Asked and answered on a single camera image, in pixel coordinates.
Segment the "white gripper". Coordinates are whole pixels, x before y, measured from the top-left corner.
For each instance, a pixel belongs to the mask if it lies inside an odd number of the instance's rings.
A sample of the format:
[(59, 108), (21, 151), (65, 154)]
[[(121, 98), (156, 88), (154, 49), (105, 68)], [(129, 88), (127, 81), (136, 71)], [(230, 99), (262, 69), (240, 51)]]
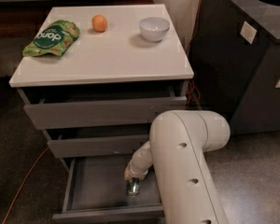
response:
[(124, 179), (132, 180), (133, 178), (137, 178), (139, 180), (143, 180), (147, 173), (148, 169), (140, 169), (130, 162), (124, 171)]

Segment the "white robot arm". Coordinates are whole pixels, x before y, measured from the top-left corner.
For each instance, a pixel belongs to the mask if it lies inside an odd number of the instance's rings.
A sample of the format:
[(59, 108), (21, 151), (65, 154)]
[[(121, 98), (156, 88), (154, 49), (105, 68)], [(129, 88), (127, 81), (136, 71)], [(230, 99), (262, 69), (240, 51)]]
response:
[(212, 111), (166, 111), (150, 126), (124, 179), (144, 179), (155, 170), (166, 224), (229, 224), (204, 153), (224, 147), (228, 122)]

